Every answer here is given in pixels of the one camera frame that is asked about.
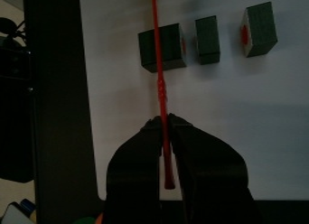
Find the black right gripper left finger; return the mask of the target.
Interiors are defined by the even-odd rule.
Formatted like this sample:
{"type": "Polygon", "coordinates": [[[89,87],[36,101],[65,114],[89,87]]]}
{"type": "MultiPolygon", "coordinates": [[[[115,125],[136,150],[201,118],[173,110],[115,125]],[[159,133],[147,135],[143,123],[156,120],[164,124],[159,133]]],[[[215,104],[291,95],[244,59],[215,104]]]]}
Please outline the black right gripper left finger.
{"type": "Polygon", "coordinates": [[[160,224],[160,151],[161,125],[155,117],[109,160],[102,224],[160,224]]]}

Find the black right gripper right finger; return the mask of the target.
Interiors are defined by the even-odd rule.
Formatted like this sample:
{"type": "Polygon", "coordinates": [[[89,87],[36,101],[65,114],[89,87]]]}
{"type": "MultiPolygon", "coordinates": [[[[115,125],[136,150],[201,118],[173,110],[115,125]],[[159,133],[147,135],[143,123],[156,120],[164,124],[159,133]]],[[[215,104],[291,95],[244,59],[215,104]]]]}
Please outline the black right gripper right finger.
{"type": "Polygon", "coordinates": [[[187,224],[262,224],[238,152],[175,115],[168,131],[187,224]]]}

